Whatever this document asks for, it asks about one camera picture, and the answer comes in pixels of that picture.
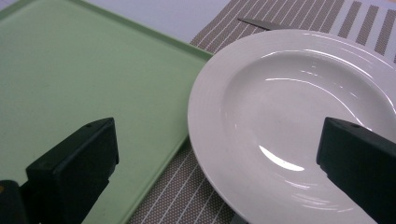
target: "white plate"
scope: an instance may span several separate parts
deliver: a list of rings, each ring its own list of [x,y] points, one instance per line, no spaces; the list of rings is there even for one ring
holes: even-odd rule
[[[395,64],[345,39],[251,35],[196,79],[192,146],[213,187],[250,223],[373,223],[316,164],[318,142],[325,117],[396,142],[395,86]]]

